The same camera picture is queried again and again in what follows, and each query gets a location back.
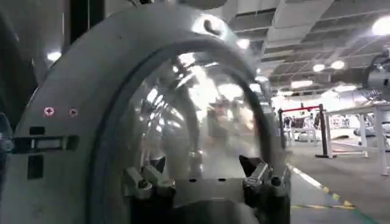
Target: transparent dome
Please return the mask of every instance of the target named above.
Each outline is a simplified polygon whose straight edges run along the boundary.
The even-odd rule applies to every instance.
[[[261,96],[254,80],[250,88]],[[262,103],[264,111],[268,106]],[[123,159],[157,166],[175,180],[245,177],[239,155],[260,156],[253,118],[227,65],[205,52],[182,54],[135,89],[118,133]]]

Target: ceiling light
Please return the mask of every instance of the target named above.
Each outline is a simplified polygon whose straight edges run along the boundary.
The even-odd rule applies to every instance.
[[[376,20],[371,31],[373,34],[380,36],[390,34],[390,16],[384,16]]]
[[[53,52],[53,53],[48,54],[48,59],[50,61],[57,61],[60,57],[61,57],[60,52]]]
[[[323,65],[323,64],[316,64],[313,66],[314,72],[321,72],[324,69],[325,69],[325,65]]]
[[[339,69],[342,69],[345,65],[346,65],[346,64],[345,64],[343,61],[338,60],[338,61],[333,62],[333,63],[331,64],[331,67],[332,67],[333,69],[339,70]]]
[[[250,41],[248,39],[239,39],[236,43],[239,48],[247,49],[249,47]]]
[[[292,91],[281,92],[282,96],[291,96],[293,93]]]
[[[267,82],[268,81],[267,77],[265,77],[265,76],[256,76],[255,80],[258,82]]]
[[[295,82],[291,82],[291,88],[296,89],[296,88],[311,86],[312,84],[313,81],[311,80],[295,81]]]
[[[257,83],[251,83],[251,84],[249,84],[249,88],[250,88],[253,92],[261,93],[261,87],[260,87],[260,85],[257,84]]]
[[[344,86],[344,85],[340,85],[340,86],[337,86],[335,88],[335,91],[336,92],[346,92],[346,91],[352,91],[352,90],[355,90],[357,87],[354,86],[354,85],[347,85],[347,86]]]
[[[333,92],[332,90],[328,90],[328,91],[324,92],[323,94],[321,94],[322,98],[334,98],[336,96],[338,96],[338,93]]]

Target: red rope barrier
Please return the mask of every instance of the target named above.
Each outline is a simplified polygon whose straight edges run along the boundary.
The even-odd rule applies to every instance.
[[[290,112],[290,111],[298,111],[298,110],[312,110],[317,109],[319,106],[313,106],[313,107],[300,107],[300,108],[294,108],[294,109],[287,109],[283,110],[282,112]]]

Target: metal clamp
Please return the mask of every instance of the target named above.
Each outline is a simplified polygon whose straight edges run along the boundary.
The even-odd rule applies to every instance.
[[[124,171],[124,182],[126,196],[135,196],[138,199],[148,199],[152,196],[152,184],[146,181],[136,168],[131,167]]]
[[[143,177],[156,187],[158,195],[170,197],[175,194],[175,181],[160,173],[154,166],[145,166]]]
[[[262,178],[268,169],[268,164],[260,163],[250,177],[247,177],[243,181],[244,187],[249,187],[254,191],[259,191],[260,186],[263,184]]]

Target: curved metal arch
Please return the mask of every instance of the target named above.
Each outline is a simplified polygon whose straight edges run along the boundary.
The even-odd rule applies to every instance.
[[[85,180],[99,124],[124,80],[156,52],[168,46],[173,54],[215,51],[245,75],[255,74],[248,64],[250,54],[241,53],[233,32],[227,29],[219,40],[193,30],[204,16],[187,7],[152,4],[111,16],[74,44],[34,94],[15,136],[30,138],[34,136],[31,127],[44,127],[45,136],[79,136],[78,147],[45,153],[44,166],[50,169],[34,181],[26,178],[29,155],[9,155],[2,222],[85,221]],[[46,108],[54,112],[45,115]],[[77,116],[70,116],[71,110],[76,110]],[[7,206],[12,201],[18,201],[17,210]]]

